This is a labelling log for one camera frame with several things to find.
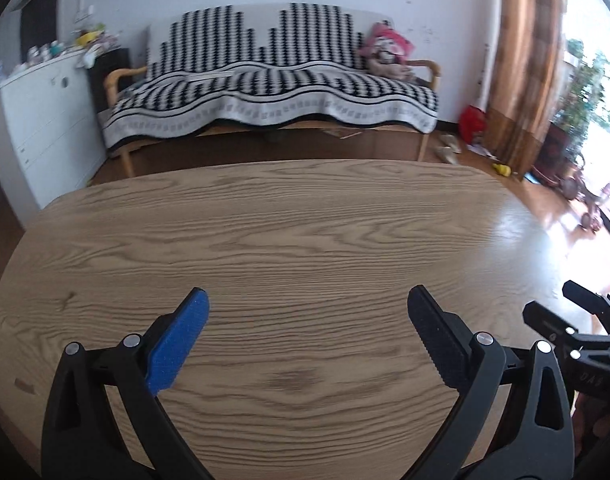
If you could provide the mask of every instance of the green plant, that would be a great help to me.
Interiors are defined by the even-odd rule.
[[[605,89],[602,85],[605,67],[610,65],[605,55],[598,52],[589,65],[584,59],[584,44],[580,40],[567,41],[567,50],[581,60],[569,85],[567,94],[560,100],[554,124],[569,135],[566,156],[570,160],[582,150],[592,122],[603,128],[610,127],[610,111],[605,108]]]

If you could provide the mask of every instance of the sofa backrest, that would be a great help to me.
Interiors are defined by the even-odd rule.
[[[299,66],[327,61],[363,69],[356,54],[376,12],[319,4],[259,4],[186,12],[149,26],[147,79],[237,65]]]

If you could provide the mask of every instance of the striped curtain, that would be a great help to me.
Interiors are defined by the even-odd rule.
[[[562,78],[566,0],[502,0],[483,143],[522,179],[540,151]]]

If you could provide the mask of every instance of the brown floor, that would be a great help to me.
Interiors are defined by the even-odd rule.
[[[440,162],[434,154],[434,147],[441,145],[438,136],[439,132],[434,132],[430,137],[426,162]],[[416,160],[419,139],[419,135],[406,132],[368,131],[348,139],[338,139],[318,130],[247,132],[172,139],[141,148],[132,153],[132,158],[136,174],[301,158]],[[459,160],[498,179],[527,206],[556,243],[562,245],[566,253],[562,264],[570,279],[578,279],[598,292],[610,291],[610,236],[605,230],[595,235],[577,227],[581,204],[571,207],[546,187],[499,176],[489,160],[466,149]],[[112,159],[102,165],[91,184],[123,177],[120,160]],[[0,277],[21,236],[22,228],[0,193]]]

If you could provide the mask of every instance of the wooden sofa leg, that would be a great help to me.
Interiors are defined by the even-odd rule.
[[[421,147],[418,150],[418,158],[416,159],[418,162],[422,162],[424,159],[424,152],[427,149],[427,142],[429,141],[429,134],[421,134]]]
[[[126,146],[123,146],[122,148],[118,149],[118,152],[120,153],[120,161],[122,162],[122,168],[125,171],[127,178],[136,176],[134,166],[131,163],[130,150],[128,150]]]

